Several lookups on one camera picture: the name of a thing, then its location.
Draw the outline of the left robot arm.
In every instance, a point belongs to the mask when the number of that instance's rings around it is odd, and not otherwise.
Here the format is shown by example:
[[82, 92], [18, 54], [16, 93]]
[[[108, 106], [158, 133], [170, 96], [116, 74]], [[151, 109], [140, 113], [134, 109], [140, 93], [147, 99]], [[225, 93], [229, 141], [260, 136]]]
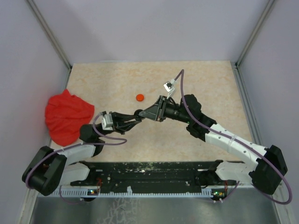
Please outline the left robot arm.
[[41, 147], [22, 175], [22, 181], [29, 189], [48, 196], [58, 187], [83, 181], [92, 185], [97, 180], [95, 168], [86, 163], [87, 158], [97, 156], [107, 144], [103, 138], [116, 132], [125, 134], [142, 121], [140, 110], [134, 114], [101, 112], [91, 124], [84, 124], [79, 130], [80, 143], [54, 150]]

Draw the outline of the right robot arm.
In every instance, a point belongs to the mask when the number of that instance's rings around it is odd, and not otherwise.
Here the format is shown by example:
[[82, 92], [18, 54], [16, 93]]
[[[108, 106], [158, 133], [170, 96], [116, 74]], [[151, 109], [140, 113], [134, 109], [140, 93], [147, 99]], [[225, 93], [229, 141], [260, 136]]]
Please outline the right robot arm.
[[246, 141], [232, 134], [201, 111], [201, 104], [192, 94], [179, 104], [160, 96], [155, 104], [139, 112], [139, 116], [162, 122], [166, 118], [187, 123], [191, 136], [220, 147], [238, 157], [239, 163], [216, 161], [210, 168], [209, 181], [215, 185], [225, 180], [251, 183], [259, 191], [273, 195], [288, 169], [282, 151]]

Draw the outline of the black round charging case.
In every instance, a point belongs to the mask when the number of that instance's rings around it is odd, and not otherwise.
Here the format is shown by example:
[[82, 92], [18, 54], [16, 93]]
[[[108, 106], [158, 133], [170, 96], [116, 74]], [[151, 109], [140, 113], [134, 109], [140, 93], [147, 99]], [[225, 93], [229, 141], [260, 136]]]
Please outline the black round charging case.
[[144, 117], [140, 116], [140, 112], [142, 112], [142, 109], [138, 109], [134, 112], [134, 116], [135, 116], [135, 120], [136, 121], [142, 121], [144, 119]]

